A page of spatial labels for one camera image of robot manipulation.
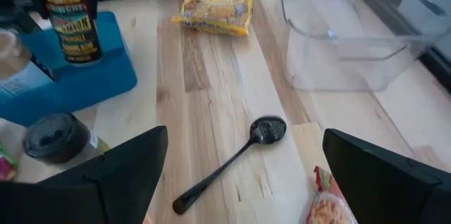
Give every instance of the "yellow snack bag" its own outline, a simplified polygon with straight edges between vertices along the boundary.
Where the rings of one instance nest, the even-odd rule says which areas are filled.
[[[253,0],[185,0],[180,14],[172,21],[225,35],[246,35]]]

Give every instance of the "clear plastic bin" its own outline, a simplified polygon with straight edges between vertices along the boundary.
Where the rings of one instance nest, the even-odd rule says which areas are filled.
[[[418,19],[394,20],[401,0],[281,1],[290,26],[285,78],[299,89],[385,89],[451,30],[450,17],[436,12],[422,17],[421,31]]]

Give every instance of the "blue organizer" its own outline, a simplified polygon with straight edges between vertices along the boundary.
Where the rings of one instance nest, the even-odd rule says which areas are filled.
[[[116,17],[101,12],[96,26],[104,56],[86,67],[74,67],[64,60],[53,30],[21,35],[24,45],[53,70],[56,81],[2,101],[0,117],[29,126],[43,116],[71,113],[132,89],[137,77]]]

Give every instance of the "food wrapper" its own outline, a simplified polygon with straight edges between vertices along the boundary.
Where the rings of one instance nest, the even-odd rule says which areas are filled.
[[[315,167],[316,193],[306,224],[357,224],[332,174]]]
[[[9,157],[0,145],[0,181],[9,181],[16,176],[17,163]]]
[[[185,0],[175,23],[212,33],[247,35],[253,0]]]

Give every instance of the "black lid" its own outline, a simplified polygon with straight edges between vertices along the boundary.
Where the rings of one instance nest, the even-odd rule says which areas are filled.
[[[65,163],[79,154],[89,130],[72,114],[54,114],[31,125],[23,140],[28,156],[48,163]]]

